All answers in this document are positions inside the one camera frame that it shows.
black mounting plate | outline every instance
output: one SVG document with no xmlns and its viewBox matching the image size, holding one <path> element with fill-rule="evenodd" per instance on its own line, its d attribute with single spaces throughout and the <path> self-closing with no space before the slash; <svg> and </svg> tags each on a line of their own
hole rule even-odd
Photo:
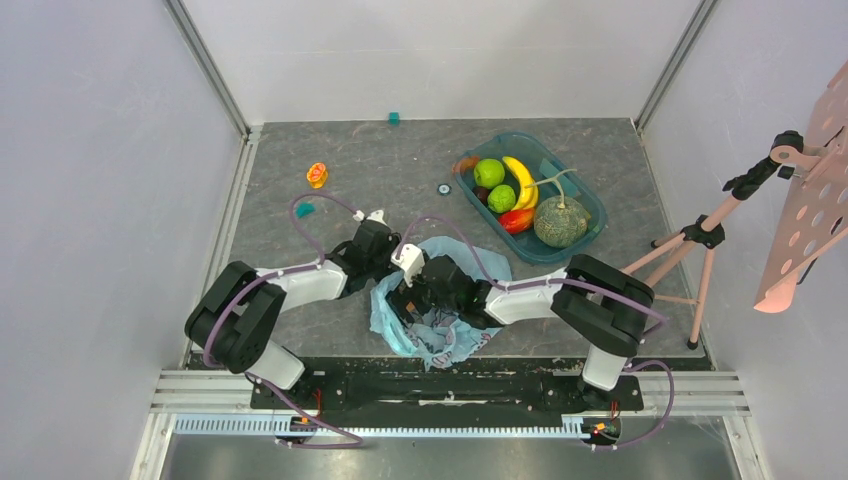
<svg viewBox="0 0 848 480">
<path fill-rule="evenodd" d="M 562 415 L 589 407 L 578 390 L 580 377 L 550 372 L 344 372 L 307 374 L 289 394 L 306 409 L 342 427 L 533 427 L 560 426 Z M 611 392 L 621 411 L 644 409 L 639 381 L 623 375 Z M 466 402 L 459 406 L 453 402 Z M 250 407 L 286 409 L 270 390 L 258 385 Z"/>
</svg>

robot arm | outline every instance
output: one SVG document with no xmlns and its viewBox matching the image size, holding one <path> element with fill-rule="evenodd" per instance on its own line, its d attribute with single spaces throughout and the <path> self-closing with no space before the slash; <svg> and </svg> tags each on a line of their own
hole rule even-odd
<svg viewBox="0 0 848 480">
<path fill-rule="evenodd" d="M 456 311 L 477 328 L 503 327 L 522 320 L 559 317 L 580 332 L 591 347 L 582 372 L 584 393 L 611 391 L 627 359 L 636 356 L 647 315 L 608 297 L 600 302 L 590 290 L 597 286 L 650 307 L 654 294 L 643 283 L 592 257 L 577 255 L 567 268 L 548 275 L 493 286 L 465 274 L 447 256 L 428 258 L 418 247 L 404 245 L 377 211 L 359 225 L 353 239 L 343 242 L 318 265 L 284 270 L 254 270 L 242 262 L 228 265 L 186 322 L 186 335 L 211 351 L 233 373 L 248 369 L 283 390 L 305 371 L 303 363 L 270 341 L 281 312 L 319 301 L 346 297 L 370 279 L 381 280 L 400 270 L 405 282 L 389 294 L 401 320 L 409 321 L 410 304 L 419 311 Z M 223 320 L 207 345 L 214 325 L 235 296 L 257 278 L 267 277 L 240 303 L 243 309 Z"/>
<path fill-rule="evenodd" d="M 253 269 L 243 262 L 227 265 L 185 325 L 185 334 L 232 373 L 248 369 L 288 390 L 305 367 L 293 353 L 271 341 L 280 313 L 307 303 L 344 298 L 392 272 L 389 255 L 400 243 L 378 210 L 363 219 L 353 239 L 338 245 L 320 265 Z M 264 282 L 245 296 L 223 320 L 212 345 L 207 339 L 228 304 L 257 278 Z"/>
</svg>

banana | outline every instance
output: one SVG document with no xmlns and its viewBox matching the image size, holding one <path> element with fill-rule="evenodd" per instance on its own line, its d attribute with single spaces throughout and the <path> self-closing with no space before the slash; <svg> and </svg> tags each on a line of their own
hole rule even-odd
<svg viewBox="0 0 848 480">
<path fill-rule="evenodd" d="M 530 171 L 517 158 L 503 157 L 504 165 L 509 170 L 509 173 L 518 180 L 518 185 L 521 186 L 521 192 L 518 194 L 518 200 L 515 202 L 513 210 L 523 210 L 525 208 L 533 208 L 539 203 L 539 187 L 530 186 L 535 182 Z"/>
</svg>

white wall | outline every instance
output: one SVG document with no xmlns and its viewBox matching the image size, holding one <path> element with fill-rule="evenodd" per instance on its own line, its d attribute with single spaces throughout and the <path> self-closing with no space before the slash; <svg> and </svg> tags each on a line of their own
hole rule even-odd
<svg viewBox="0 0 848 480">
<path fill-rule="evenodd" d="M 671 219 L 686 225 L 724 198 L 724 181 L 806 130 L 848 58 L 848 2 L 721 2 L 646 131 Z M 837 245 L 778 315 L 751 307 L 788 183 L 774 178 L 725 223 L 706 319 L 719 363 L 736 369 L 777 479 L 844 478 L 842 373 L 848 244 Z M 700 275 L 701 257 L 687 263 Z"/>
<path fill-rule="evenodd" d="M 0 478 L 126 478 L 239 139 L 160 1 L 0 6 Z"/>
<path fill-rule="evenodd" d="M 252 123 L 635 117 L 697 0 L 186 0 Z"/>
</svg>

melon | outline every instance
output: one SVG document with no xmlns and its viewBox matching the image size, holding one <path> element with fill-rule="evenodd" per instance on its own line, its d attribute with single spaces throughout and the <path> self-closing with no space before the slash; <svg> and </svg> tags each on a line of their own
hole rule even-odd
<svg viewBox="0 0 848 480">
<path fill-rule="evenodd" d="M 573 171 L 563 170 L 551 178 L 534 185 L 553 183 L 559 190 L 559 197 L 551 197 L 536 206 L 533 229 L 545 245 L 554 248 L 567 248 L 586 235 L 589 229 L 589 212 L 577 200 L 567 197 L 562 185 L 556 181 L 560 175 Z"/>
</svg>

